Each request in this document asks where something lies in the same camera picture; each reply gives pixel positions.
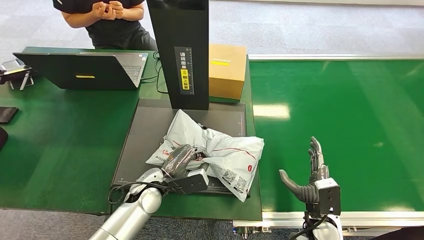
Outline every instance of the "green table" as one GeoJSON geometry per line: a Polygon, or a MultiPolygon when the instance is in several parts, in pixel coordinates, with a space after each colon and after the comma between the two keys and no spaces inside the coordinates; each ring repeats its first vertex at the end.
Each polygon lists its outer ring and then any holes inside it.
{"type": "Polygon", "coordinates": [[[299,227],[305,205],[278,169],[306,185],[317,137],[341,186],[344,227],[424,225],[424,57],[250,56],[262,222],[299,227]]]}
{"type": "MultiPolygon", "coordinates": [[[[156,75],[153,52],[148,53],[143,78],[156,75]]],[[[166,89],[163,74],[159,88],[166,89]]],[[[155,83],[143,83],[137,91],[63,90],[43,78],[24,91],[0,86],[0,106],[20,109],[10,124],[2,125],[9,140],[0,151],[0,208],[107,214],[110,184],[139,98],[169,99],[156,91],[155,83]]],[[[254,136],[249,78],[241,102],[246,104],[247,133],[254,136]]],[[[258,177],[245,203],[233,196],[170,194],[156,215],[260,221],[258,177]]]]}

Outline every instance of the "black phone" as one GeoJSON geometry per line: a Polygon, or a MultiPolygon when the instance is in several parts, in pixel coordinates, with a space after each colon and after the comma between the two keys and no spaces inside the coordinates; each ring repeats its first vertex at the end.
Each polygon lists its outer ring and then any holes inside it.
{"type": "Polygon", "coordinates": [[[8,124],[18,112],[16,107],[0,106],[0,124],[8,124]]]}

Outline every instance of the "floor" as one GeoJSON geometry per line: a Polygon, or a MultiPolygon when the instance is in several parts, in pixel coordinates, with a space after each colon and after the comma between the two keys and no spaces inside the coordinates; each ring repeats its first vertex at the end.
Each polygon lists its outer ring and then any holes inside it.
{"type": "MultiPolygon", "coordinates": [[[[12,53],[25,46],[92,48],[86,31],[68,27],[51,0],[0,0],[0,6],[0,62],[13,59],[12,53]]],[[[424,54],[421,7],[221,0],[211,0],[209,7],[210,42],[245,45],[250,54],[424,54]]],[[[141,23],[154,36],[148,11],[141,23]]],[[[104,220],[0,210],[0,239],[87,239],[104,220]]],[[[250,239],[287,239],[289,233],[278,229],[250,239]]],[[[137,239],[237,238],[230,222],[152,218],[137,239]]]]}
{"type": "MultiPolygon", "coordinates": [[[[25,46],[92,48],[51,0],[0,0],[0,61],[25,46]]],[[[424,7],[211,0],[210,42],[250,54],[423,54],[424,7]]],[[[154,36],[148,11],[141,21],[154,36]]]]}

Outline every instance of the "plastic mailer bag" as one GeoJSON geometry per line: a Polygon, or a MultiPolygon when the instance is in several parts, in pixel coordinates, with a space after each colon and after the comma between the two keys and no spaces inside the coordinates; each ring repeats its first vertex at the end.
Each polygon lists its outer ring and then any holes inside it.
{"type": "Polygon", "coordinates": [[[183,144],[203,147],[209,156],[191,161],[186,169],[209,164],[208,176],[218,178],[240,201],[246,200],[264,149],[262,138],[231,137],[210,128],[204,129],[179,110],[163,137],[163,143],[146,163],[161,166],[170,153],[183,144]]]}

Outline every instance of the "black cable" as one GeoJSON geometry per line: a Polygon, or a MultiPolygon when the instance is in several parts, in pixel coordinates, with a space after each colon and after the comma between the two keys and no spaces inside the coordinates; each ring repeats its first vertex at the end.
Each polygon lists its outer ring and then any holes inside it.
{"type": "Polygon", "coordinates": [[[159,90],[159,73],[161,72],[161,70],[162,70],[162,66],[160,66],[159,70],[157,71],[156,91],[161,94],[169,94],[167,91],[159,90]]]}
{"type": "Polygon", "coordinates": [[[125,183],[125,184],[120,185],[120,186],[114,186],[110,190],[109,195],[107,197],[107,200],[108,200],[109,206],[110,206],[110,208],[109,208],[110,215],[112,215],[112,212],[113,212],[113,205],[118,204],[124,198],[124,189],[123,188],[125,188],[127,186],[130,186],[130,185],[134,185],[134,184],[147,185],[149,187],[154,187],[154,188],[157,188],[157,189],[161,189],[165,193],[168,193],[170,190],[173,190],[174,189],[173,187],[170,187],[170,186],[164,186],[164,185],[160,185],[160,184],[156,184],[156,183],[151,183],[151,182],[145,182],[145,181],[134,181],[134,182],[125,183]],[[118,201],[113,201],[112,200],[112,194],[114,194],[118,190],[121,192],[121,195],[119,197],[119,200],[118,201]]]}
{"type": "Polygon", "coordinates": [[[154,82],[156,82],[156,91],[158,92],[158,93],[161,93],[161,94],[169,94],[168,92],[166,92],[166,91],[161,91],[161,90],[159,90],[159,76],[160,76],[160,74],[161,74],[161,70],[163,70],[163,68],[162,68],[162,65],[159,67],[159,69],[158,69],[158,63],[159,63],[159,61],[161,60],[161,56],[159,55],[159,52],[158,51],[155,51],[154,53],[153,53],[153,58],[154,59],[156,59],[156,62],[154,63],[154,69],[156,70],[156,75],[155,76],[152,76],[152,77],[148,77],[148,78],[143,78],[143,79],[141,79],[141,81],[143,82],[143,81],[146,81],[146,80],[150,80],[150,79],[155,79],[156,78],[156,81],[148,81],[148,82],[144,82],[145,84],[151,84],[151,83],[154,83],[154,82]]]}
{"type": "Polygon", "coordinates": [[[322,224],[325,220],[327,219],[327,215],[323,216],[319,221],[315,222],[314,225],[307,227],[305,229],[303,229],[302,231],[296,233],[295,235],[293,235],[292,237],[290,237],[288,240],[295,240],[297,237],[299,237],[300,235],[307,233],[309,231],[314,230],[315,228],[317,228],[320,224],[322,224]]]}
{"type": "MultiPolygon", "coordinates": [[[[156,62],[154,64],[154,68],[156,69],[156,75],[154,75],[152,77],[142,78],[142,79],[140,79],[141,82],[146,81],[146,80],[150,80],[150,79],[155,79],[155,78],[158,78],[159,77],[158,69],[156,67],[158,65],[159,60],[160,60],[160,56],[159,56],[159,52],[158,51],[155,51],[153,53],[153,58],[156,59],[156,62]]],[[[151,83],[154,83],[154,81],[145,82],[145,84],[151,84],[151,83]]]]}

